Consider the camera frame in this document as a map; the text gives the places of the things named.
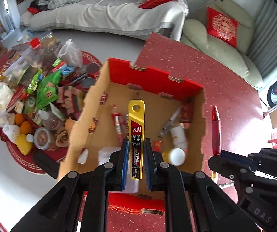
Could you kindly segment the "pile of snacks and bags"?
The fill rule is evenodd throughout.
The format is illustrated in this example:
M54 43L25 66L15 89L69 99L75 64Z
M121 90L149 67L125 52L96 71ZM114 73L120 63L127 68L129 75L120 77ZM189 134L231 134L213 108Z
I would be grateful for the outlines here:
M22 156L66 151L83 98L101 64L72 40L61 43L47 31L14 49L0 72L0 131Z

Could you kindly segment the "white bottle yellow label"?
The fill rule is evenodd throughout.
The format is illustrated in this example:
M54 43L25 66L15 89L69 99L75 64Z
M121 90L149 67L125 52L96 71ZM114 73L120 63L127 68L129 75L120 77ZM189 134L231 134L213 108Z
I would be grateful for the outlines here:
M180 166L186 160L186 154L184 150L180 148L174 148L162 153L163 160L171 165Z

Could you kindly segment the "grey covered sofa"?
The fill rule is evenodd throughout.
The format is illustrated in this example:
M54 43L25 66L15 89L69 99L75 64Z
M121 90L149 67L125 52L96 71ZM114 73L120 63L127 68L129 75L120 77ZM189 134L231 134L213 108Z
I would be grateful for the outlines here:
M32 31L74 29L145 40L153 32L180 40L186 0L79 0L56 9L25 12L20 23Z

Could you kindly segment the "red cardboard fruit box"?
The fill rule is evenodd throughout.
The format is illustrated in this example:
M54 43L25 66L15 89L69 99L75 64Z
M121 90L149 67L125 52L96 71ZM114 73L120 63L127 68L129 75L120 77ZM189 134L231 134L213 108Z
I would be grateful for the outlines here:
M130 141L157 141L178 107L202 94L202 86L193 81L179 82L156 68L140 70L128 61L108 59L85 96L81 115L72 125L67 155L60 165L58 178L70 171L94 170L101 149L119 146L113 123L115 114L128 119Z

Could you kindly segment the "small white pill bottle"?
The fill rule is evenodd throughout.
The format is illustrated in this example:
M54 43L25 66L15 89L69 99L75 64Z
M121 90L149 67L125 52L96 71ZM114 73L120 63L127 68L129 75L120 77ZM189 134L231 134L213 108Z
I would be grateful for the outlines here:
M176 126L170 129L172 144L175 148L180 148L183 151L188 149L188 141L183 127Z

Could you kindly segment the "red lighter tube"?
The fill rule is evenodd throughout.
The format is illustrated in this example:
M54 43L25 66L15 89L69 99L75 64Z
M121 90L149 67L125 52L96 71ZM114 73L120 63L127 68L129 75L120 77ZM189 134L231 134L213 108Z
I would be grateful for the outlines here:
M161 140L154 141L153 151L161 153L161 151L162 151L162 141Z

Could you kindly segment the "black clear gel pen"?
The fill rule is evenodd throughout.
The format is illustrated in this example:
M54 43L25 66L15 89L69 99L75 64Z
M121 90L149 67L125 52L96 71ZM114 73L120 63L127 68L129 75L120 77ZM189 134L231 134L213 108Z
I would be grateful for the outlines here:
M180 106L170 117L170 119L168 120L168 122L163 126L163 128L161 129L160 133L158 134L158 136L160 138L163 138L168 131L170 130L170 128L173 126L174 121L176 120L176 118L180 115L182 107Z

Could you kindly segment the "red embroidered cushion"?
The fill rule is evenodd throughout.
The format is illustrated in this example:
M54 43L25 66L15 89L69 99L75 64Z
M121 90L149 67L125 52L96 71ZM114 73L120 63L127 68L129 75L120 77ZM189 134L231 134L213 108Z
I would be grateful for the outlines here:
M238 22L211 7L207 8L207 16L207 33L236 48Z

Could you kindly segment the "red transparent pen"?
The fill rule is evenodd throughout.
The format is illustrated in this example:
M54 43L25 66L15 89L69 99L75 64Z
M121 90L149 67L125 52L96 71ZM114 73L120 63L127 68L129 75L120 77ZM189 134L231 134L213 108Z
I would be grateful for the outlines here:
M216 105L212 106L212 153L214 156L221 153L221 120Z

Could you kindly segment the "yellow utility blade case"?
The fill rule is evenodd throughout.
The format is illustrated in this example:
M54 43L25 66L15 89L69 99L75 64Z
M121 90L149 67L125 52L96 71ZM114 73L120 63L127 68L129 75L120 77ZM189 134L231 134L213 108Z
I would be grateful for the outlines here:
M145 103L130 100L128 104L131 178L141 180L143 172L143 141L145 139Z

